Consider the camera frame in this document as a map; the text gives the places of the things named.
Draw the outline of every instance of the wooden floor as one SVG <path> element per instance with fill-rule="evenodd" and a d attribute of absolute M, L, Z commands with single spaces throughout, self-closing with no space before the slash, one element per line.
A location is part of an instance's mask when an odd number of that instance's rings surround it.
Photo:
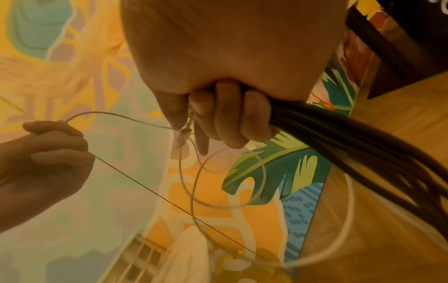
<path fill-rule="evenodd" d="M 366 100 L 369 83 L 362 88 L 353 118 L 424 149 L 448 166 L 448 73 L 372 100 Z M 428 226 L 417 228 L 415 220 L 403 220 L 361 185 L 355 191 L 356 217 L 348 240 L 331 259 L 298 269 L 295 282 L 448 282 L 448 244 L 438 234 Z M 301 256 L 325 249 L 346 212 L 347 185 L 341 171 L 332 168 Z"/>

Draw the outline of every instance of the bundle of black cables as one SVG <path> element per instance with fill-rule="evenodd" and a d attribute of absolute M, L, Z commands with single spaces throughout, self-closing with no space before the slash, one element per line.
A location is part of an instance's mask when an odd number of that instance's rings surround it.
<path fill-rule="evenodd" d="M 442 206 L 442 198 L 448 200 L 448 170 L 443 165 L 391 134 L 336 112 L 278 100 L 271 100 L 271 105 L 271 125 L 307 144 L 366 188 L 421 218 L 448 241 L 448 213 Z M 349 159 L 414 203 L 368 179 L 346 162 Z"/>

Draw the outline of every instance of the fist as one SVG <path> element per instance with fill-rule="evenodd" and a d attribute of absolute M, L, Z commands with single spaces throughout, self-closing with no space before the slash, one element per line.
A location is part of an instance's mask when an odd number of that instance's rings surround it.
<path fill-rule="evenodd" d="M 0 232 L 76 193 L 95 157 L 66 122 L 25 123 L 30 134 L 0 144 Z"/>

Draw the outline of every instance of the finger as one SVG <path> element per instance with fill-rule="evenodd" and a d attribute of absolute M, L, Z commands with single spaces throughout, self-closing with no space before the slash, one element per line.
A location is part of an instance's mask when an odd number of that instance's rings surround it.
<path fill-rule="evenodd" d="M 69 136 L 61 131 L 50 131 L 27 139 L 22 144 L 22 150 L 26 154 L 47 152 L 57 149 L 73 149 L 86 152 L 88 151 L 89 146 L 84 138 Z"/>
<path fill-rule="evenodd" d="M 198 123 L 195 122 L 194 127 L 197 151 L 201 155 L 207 155 L 209 153 L 210 138 L 205 134 Z"/>
<path fill-rule="evenodd" d="M 210 138 L 220 140 L 215 129 L 215 98 L 209 90 L 193 91 L 188 97 L 188 103 L 193 110 L 195 123 Z"/>
<path fill-rule="evenodd" d="M 241 88 L 235 80 L 221 80 L 215 86 L 215 128 L 219 137 L 231 148 L 242 148 L 248 140 L 239 132 Z"/>
<path fill-rule="evenodd" d="M 271 104 L 267 96 L 258 90 L 249 90 L 244 94 L 243 113 L 240 121 L 241 134 L 258 142 L 265 142 L 278 134 L 269 125 Z"/>
<path fill-rule="evenodd" d="M 187 96 L 154 92 L 160 110 L 175 130 L 181 129 L 188 118 Z"/>
<path fill-rule="evenodd" d="M 23 124 L 23 129 L 33 134 L 43 134 L 49 131 L 63 131 L 71 136 L 83 137 L 83 133 L 73 128 L 65 121 L 35 121 Z"/>
<path fill-rule="evenodd" d="M 66 164 L 72 166 L 92 166 L 95 161 L 95 157 L 90 152 L 67 148 L 33 153 L 31 159 L 41 165 Z"/>

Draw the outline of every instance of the cable connector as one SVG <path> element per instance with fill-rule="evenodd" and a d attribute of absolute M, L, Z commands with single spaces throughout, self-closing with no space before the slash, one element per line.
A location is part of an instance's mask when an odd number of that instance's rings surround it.
<path fill-rule="evenodd" d="M 193 111 L 191 110 L 191 108 L 188 108 L 188 120 L 187 120 L 187 124 L 185 125 L 185 127 L 179 131 L 179 136 L 177 137 L 176 140 L 176 147 L 177 148 L 182 148 L 186 143 L 188 138 L 191 135 L 192 129 L 191 129 L 191 125 L 193 124 Z"/>

